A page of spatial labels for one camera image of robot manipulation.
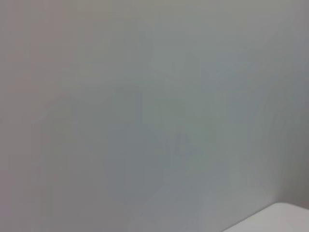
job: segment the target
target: white wall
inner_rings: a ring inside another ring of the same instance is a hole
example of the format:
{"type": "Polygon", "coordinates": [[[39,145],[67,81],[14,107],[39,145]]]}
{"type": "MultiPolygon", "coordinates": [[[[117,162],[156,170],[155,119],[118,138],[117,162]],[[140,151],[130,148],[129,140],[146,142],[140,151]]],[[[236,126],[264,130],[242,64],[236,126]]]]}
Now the white wall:
{"type": "Polygon", "coordinates": [[[309,207],[305,0],[0,2],[0,230],[219,232],[309,207]]]}

